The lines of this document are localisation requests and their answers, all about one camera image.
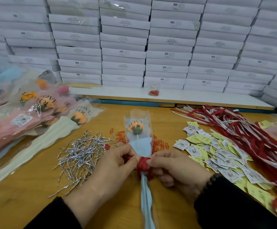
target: ribbon pile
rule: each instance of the ribbon pile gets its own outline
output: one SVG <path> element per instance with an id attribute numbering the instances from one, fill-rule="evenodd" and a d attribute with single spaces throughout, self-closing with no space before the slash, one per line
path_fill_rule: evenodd
<path id="1" fill-rule="evenodd" d="M 240 113 L 228 108 L 203 106 L 201 109 L 193 109 L 187 106 L 175 111 L 186 114 L 186 116 L 173 111 L 174 114 L 214 127 L 220 134 L 230 138 L 253 158 L 277 188 L 277 141 L 264 130 L 251 123 Z M 269 183 L 261 175 L 256 178 L 262 183 Z M 277 207 L 277 199 L 274 200 L 273 206 Z"/>

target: wooden table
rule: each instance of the wooden table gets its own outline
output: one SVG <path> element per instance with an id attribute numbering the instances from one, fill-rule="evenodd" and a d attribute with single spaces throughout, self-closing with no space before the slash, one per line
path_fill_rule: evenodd
<path id="1" fill-rule="evenodd" d="M 182 129 L 187 126 L 187 119 L 173 114 L 168 108 L 108 104 L 103 104 L 101 107 L 106 110 L 91 122 L 73 131 L 66 138 L 58 140 L 53 146 L 42 150 L 0 182 L 0 228 L 23 228 L 53 200 L 48 196 L 68 184 L 68 180 L 62 178 L 60 186 L 57 187 L 61 170 L 53 168 L 58 163 L 59 147 L 66 146 L 70 140 L 82 137 L 86 130 L 92 130 L 93 135 L 101 131 L 103 136 L 110 137 L 110 129 L 114 128 L 114 134 L 123 131 L 123 117 L 131 109 L 139 108 L 150 112 L 153 133 L 158 139 L 167 142 L 170 148 L 175 140 L 186 138 L 186 132 Z M 253 122 L 271 120 L 271 115 L 268 114 L 243 113 L 243 115 Z M 200 128 L 209 132 L 207 126 Z M 159 225 L 159 229 L 200 228 L 193 205 L 188 204 L 176 189 L 165 188 L 157 179 L 150 181 L 150 189 L 156 212 L 154 221 Z M 99 209 L 87 228 L 142 229 L 140 193 L 140 181 L 135 174 L 130 175 L 117 195 Z M 205 209 L 211 212 L 209 206 L 205 206 Z"/>

